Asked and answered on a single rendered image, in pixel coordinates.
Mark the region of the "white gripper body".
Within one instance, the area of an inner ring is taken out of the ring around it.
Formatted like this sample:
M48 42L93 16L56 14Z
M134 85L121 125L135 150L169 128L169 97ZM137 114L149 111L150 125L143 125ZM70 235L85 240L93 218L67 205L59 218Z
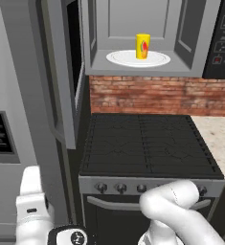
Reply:
M23 171L20 194L36 194L42 192L41 175L39 166L26 167Z

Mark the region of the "black oven door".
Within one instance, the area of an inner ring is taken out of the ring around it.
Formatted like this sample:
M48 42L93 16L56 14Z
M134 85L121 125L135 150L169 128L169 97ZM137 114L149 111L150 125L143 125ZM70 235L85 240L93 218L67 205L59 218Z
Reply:
M111 211L87 202L136 203L139 211ZM202 213L191 209L200 202L190 181L169 183L138 195L85 194L83 223L94 245L222 245L223 240Z

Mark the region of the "grey microwave door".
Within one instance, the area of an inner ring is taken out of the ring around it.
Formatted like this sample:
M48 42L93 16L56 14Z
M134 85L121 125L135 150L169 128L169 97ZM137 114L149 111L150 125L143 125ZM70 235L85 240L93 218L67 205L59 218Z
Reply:
M29 0L28 7L48 124L75 149L86 81L80 0Z

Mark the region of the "white microwave turntable plate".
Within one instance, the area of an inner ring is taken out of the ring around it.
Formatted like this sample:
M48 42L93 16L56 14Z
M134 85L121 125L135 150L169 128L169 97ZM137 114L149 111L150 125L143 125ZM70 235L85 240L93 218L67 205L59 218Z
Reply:
M170 63L170 57L149 51L146 59L136 57L135 50L116 51L108 54L106 59L114 64L132 68L152 68Z

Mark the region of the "grey microwave oven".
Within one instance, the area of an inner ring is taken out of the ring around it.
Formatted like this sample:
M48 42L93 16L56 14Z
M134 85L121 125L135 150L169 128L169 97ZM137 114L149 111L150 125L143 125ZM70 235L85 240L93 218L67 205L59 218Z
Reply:
M80 0L80 9L88 75L225 79L225 0ZM106 59L134 50L138 33L170 62L132 68Z

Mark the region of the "grey fridge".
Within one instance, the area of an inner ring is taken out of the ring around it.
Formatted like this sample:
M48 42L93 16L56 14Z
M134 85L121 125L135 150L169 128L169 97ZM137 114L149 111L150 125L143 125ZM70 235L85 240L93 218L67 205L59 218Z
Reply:
M15 198L26 167L38 166L55 223L68 222L60 150L48 124L29 4L0 0L0 245L15 242Z

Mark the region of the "black stove with hob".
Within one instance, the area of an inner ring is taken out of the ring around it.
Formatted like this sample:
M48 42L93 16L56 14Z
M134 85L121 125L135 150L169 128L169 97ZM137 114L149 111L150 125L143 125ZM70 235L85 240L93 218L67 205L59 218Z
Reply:
M211 219L224 176L193 120L188 115L94 114L91 117L79 172L82 217L83 196L98 194L97 183L107 185L106 194L138 195L146 190L181 179L204 186L199 200L211 200L197 210Z

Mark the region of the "yellow can with fruit print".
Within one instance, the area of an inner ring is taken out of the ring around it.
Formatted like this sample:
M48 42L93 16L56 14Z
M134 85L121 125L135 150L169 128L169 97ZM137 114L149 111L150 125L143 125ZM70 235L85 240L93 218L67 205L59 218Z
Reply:
M136 57L138 59L146 59L150 43L150 35L148 33L136 34Z

